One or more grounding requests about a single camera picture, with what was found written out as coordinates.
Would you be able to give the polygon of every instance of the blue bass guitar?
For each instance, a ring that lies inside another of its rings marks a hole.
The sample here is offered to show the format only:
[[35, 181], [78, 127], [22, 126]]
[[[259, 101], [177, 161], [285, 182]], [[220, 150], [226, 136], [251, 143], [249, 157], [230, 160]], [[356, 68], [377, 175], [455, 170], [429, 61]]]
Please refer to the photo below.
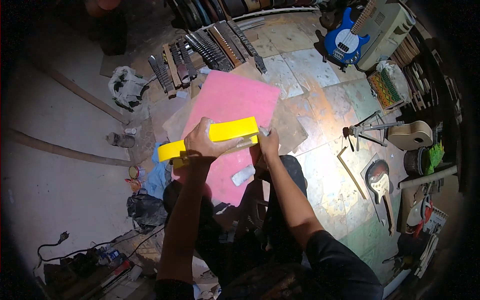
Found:
[[350, 19], [352, 9], [347, 7], [340, 27], [325, 36], [324, 45], [329, 55], [345, 65], [356, 64], [360, 60], [360, 48], [368, 43], [370, 36], [361, 37], [358, 32], [374, 6], [375, 0], [368, 1], [356, 22]]

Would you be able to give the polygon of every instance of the fretboard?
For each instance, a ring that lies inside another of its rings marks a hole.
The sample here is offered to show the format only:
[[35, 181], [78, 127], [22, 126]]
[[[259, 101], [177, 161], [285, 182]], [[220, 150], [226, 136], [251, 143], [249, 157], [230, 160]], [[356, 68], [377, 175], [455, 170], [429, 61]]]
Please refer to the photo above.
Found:
[[363, 9], [360, 14], [360, 17], [356, 20], [355, 24], [350, 29], [350, 32], [354, 35], [359, 34], [361, 27], [365, 20], [369, 17], [369, 14], [372, 12], [372, 9], [375, 7], [375, 0], [369, 0], [367, 6]]

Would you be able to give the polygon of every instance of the tripod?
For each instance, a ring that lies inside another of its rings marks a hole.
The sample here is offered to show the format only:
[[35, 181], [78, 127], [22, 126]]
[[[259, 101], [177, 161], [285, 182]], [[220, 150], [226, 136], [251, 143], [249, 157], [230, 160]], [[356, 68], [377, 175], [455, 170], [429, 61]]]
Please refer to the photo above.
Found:
[[[372, 120], [373, 118], [377, 118], [377, 119], [380, 119], [380, 121], [382, 122], [382, 124], [379, 124], [379, 125], [372, 125], [371, 123], [369, 124], [368, 122], [370, 120]], [[347, 138], [348, 137], [348, 141], [350, 142], [350, 148], [352, 149], [352, 151], [354, 151], [353, 149], [353, 144], [350, 140], [350, 137], [349, 135], [351, 136], [354, 136], [356, 139], [357, 139], [357, 151], [360, 150], [360, 140], [359, 138], [363, 138], [365, 140], [368, 140], [368, 141], [371, 141], [371, 142], [374, 142], [374, 143], [377, 143], [379, 145], [382, 145], [383, 147], [387, 147], [387, 143], [385, 143], [385, 138], [386, 138], [386, 135], [387, 135], [387, 130], [384, 131], [384, 134], [382, 136], [382, 140], [379, 141], [377, 140], [376, 138], [374, 137], [371, 137], [369, 135], [365, 135], [364, 132], [365, 131], [371, 131], [371, 130], [382, 130], [382, 129], [388, 129], [390, 127], [393, 127], [393, 126], [400, 126], [402, 125], [404, 122], [403, 121], [397, 121], [395, 123], [385, 123], [384, 120], [382, 119], [382, 117], [380, 117], [380, 111], [377, 110], [376, 112], [374, 112], [373, 114], [371, 114], [368, 118], [366, 118], [365, 120], [361, 121], [360, 123], [358, 123], [357, 125], [354, 125], [354, 126], [350, 126], [350, 127], [344, 127], [343, 128], [343, 137], [344, 138]]]

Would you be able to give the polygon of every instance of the black shirt sleeve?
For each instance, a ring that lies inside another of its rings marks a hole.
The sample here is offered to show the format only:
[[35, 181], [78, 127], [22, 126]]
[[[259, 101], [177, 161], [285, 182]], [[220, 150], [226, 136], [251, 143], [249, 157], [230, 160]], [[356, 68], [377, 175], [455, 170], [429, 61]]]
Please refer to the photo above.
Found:
[[185, 299], [194, 300], [193, 286], [181, 280], [160, 279], [155, 283], [157, 300]]
[[375, 273], [325, 230], [315, 232], [305, 250], [315, 280], [336, 299], [382, 299]]

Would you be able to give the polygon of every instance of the black plastic bag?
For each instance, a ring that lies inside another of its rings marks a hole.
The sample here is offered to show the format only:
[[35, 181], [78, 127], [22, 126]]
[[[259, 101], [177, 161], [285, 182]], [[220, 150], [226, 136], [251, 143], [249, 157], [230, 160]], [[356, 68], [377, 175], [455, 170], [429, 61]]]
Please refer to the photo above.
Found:
[[160, 226], [167, 219], [167, 211], [163, 206], [163, 201], [148, 194], [137, 194], [128, 197], [127, 212], [133, 221], [145, 228]]

